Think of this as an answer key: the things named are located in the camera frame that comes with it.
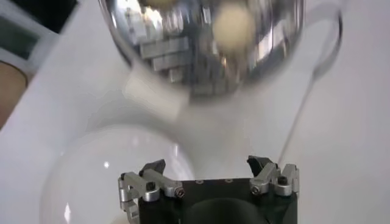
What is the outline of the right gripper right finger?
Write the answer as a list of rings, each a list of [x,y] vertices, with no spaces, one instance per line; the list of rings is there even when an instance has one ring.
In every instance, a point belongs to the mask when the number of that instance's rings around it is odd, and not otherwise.
[[[249,180],[253,195],[273,192],[281,197],[289,197],[299,194],[299,169],[295,164],[286,164],[281,170],[269,158],[258,156],[248,156],[247,163],[254,175]]]

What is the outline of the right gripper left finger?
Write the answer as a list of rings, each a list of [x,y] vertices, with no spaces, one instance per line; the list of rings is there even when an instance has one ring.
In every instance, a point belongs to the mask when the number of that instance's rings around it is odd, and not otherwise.
[[[138,172],[122,173],[118,178],[119,204],[130,224],[140,223],[138,200],[158,201],[162,196],[182,199],[185,190],[181,181],[163,175],[164,159],[147,163]]]

